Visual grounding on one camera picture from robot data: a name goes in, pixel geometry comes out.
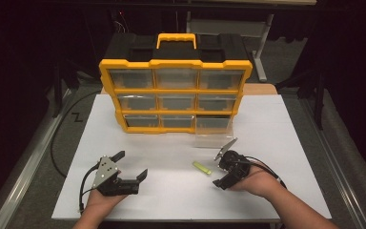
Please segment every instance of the yellow organizer case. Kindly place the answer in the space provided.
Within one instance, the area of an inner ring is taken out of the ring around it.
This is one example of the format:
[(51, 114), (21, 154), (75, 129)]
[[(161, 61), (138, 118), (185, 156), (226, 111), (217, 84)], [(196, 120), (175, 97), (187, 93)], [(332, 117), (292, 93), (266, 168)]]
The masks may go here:
[(237, 34), (118, 33), (99, 68), (125, 132), (209, 134), (227, 131), (253, 66)]

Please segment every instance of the carrying handle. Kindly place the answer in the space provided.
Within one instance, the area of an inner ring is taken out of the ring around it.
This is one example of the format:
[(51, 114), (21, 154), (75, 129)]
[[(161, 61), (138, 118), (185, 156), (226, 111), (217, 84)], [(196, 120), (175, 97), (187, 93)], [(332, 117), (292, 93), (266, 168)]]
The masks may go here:
[(162, 41), (192, 41), (194, 49), (197, 49), (194, 33), (160, 33), (156, 43), (157, 49), (159, 49)]

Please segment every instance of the white table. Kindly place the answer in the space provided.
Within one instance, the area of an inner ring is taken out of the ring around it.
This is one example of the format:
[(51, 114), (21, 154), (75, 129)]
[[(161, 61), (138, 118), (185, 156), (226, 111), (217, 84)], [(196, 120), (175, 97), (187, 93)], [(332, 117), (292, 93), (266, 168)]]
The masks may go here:
[[(121, 150), (120, 177), (135, 178), (148, 168), (139, 194), (123, 200), (107, 220), (158, 221), (269, 221), (279, 222), (273, 206), (264, 198), (244, 192), (223, 191), (212, 181), (225, 176), (216, 168), (217, 149), (194, 148), (194, 135), (126, 134), (116, 123), (107, 94), (93, 103), (86, 129), (56, 203), (53, 219), (79, 219), (78, 194), (83, 175), (102, 156)], [(244, 96), (234, 118), (238, 141), (231, 148), (266, 162), (287, 184), (325, 218), (331, 214), (280, 95)], [(210, 176), (192, 166), (196, 160), (213, 170)], [(94, 173), (86, 182), (92, 185)]]

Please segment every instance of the drawer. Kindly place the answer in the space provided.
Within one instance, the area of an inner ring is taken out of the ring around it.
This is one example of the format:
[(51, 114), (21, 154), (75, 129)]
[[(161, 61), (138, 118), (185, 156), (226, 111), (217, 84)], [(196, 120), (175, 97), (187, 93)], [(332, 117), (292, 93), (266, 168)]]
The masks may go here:
[(153, 88), (153, 72), (151, 70), (111, 69), (109, 74), (115, 88)]
[(198, 111), (232, 111), (235, 94), (199, 94)]
[(166, 128), (191, 128), (193, 126), (193, 115), (165, 114), (160, 116), (163, 127)]
[(159, 110), (194, 110), (195, 94), (159, 94)]
[(158, 127), (159, 120), (153, 114), (124, 114), (127, 127)]
[(243, 74), (243, 70), (202, 70), (199, 88), (237, 90)]
[(156, 86), (161, 89), (194, 89), (197, 72), (194, 69), (155, 70)]
[(155, 110), (156, 101), (154, 94), (119, 94), (118, 100), (120, 101), (121, 108), (123, 110)]

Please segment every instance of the cable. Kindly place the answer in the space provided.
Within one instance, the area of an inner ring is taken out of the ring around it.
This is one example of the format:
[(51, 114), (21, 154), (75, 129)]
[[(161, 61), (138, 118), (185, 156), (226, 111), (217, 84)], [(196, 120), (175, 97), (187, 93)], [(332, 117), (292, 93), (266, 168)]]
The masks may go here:
[(273, 171), (269, 166), (266, 165), (266, 163), (264, 163), (263, 161), (257, 159), (257, 158), (254, 158), (254, 157), (251, 157), (251, 156), (245, 156), (247, 158), (251, 158), (251, 159), (254, 159), (260, 163), (262, 163), (263, 165), (260, 165), (260, 164), (257, 164), (257, 163), (254, 163), (254, 162), (251, 162), (251, 161), (232, 161), (233, 163), (239, 163), (239, 164), (250, 164), (250, 165), (253, 165), (253, 166), (256, 166), (262, 170), (264, 170), (265, 172), (267, 172), (268, 174), (270, 174), (271, 176), (273, 176), (285, 189), (287, 189), (287, 185), (284, 183), (284, 181), (280, 178), (280, 176), (275, 172)]
[(124, 18), (123, 13), (121, 11), (119, 11), (118, 14), (120, 14), (121, 18), (123, 19), (124, 25), (126, 25), (126, 28), (127, 28), (127, 32), (130, 32), (129, 25), (127, 25), (127, 21), (126, 21), (126, 18)]
[(99, 167), (99, 163), (97, 163), (95, 166), (91, 167), (89, 169), (89, 171), (83, 176), (83, 179), (82, 179), (82, 184), (81, 184), (81, 188), (80, 188), (80, 191), (79, 191), (79, 213), (82, 215), (83, 211), (85, 210), (85, 205), (83, 204), (83, 201), (82, 201), (82, 197), (88, 193), (89, 191), (91, 191), (92, 189), (86, 191), (86, 192), (83, 192), (83, 188), (85, 186), (85, 182), (86, 182), (86, 179), (88, 178), (88, 176), (91, 174), (91, 172), (93, 172), (94, 170), (96, 170), (97, 168)]
[(126, 28), (123, 26), (123, 24), (119, 23), (118, 21), (113, 21), (113, 22), (114, 22), (114, 23), (116, 23), (116, 24), (118, 25), (118, 30), (117, 30), (117, 32), (118, 32), (118, 33), (120, 33), (120, 32), (121, 32), (120, 28), (122, 28), (122, 29), (123, 29), (123, 33), (125, 33), (125, 32), (126, 32)]
[(90, 94), (87, 94), (87, 95), (85, 95), (85, 96), (83, 96), (83, 97), (81, 97), (81, 98), (79, 98), (76, 102), (74, 102), (73, 104), (72, 104), (72, 106), (65, 112), (65, 114), (64, 114), (64, 116), (63, 116), (63, 118), (61, 119), (61, 121), (59, 122), (59, 124), (58, 124), (58, 127), (55, 129), (55, 132), (53, 133), (53, 135), (52, 135), (52, 139), (51, 139), (51, 142), (50, 142), (50, 156), (51, 156), (51, 161), (52, 161), (52, 165), (54, 166), (54, 168), (55, 168), (55, 170), (63, 177), (63, 178), (66, 178), (67, 176), (63, 173), (63, 172), (61, 172), (61, 170), (58, 168), (58, 166), (57, 166), (57, 164), (55, 163), (55, 159), (54, 159), (54, 155), (53, 155), (53, 142), (55, 141), (55, 138), (56, 138), (56, 136), (57, 136), (57, 134), (58, 134), (58, 131), (59, 131), (59, 129), (60, 129), (60, 127), (61, 127), (61, 125), (62, 125), (62, 123), (64, 122), (64, 120), (65, 120), (65, 117), (67, 117), (67, 115), (70, 113), (70, 111), (72, 110), (72, 108), (74, 107), (74, 106), (76, 106), (76, 104), (78, 104), (80, 101), (82, 101), (83, 99), (85, 99), (85, 98), (87, 98), (87, 97), (89, 97), (89, 96), (91, 96), (91, 95), (93, 95), (93, 94), (98, 94), (98, 93), (100, 93), (101, 91), (95, 91), (95, 92), (93, 92), (93, 93), (90, 93)]

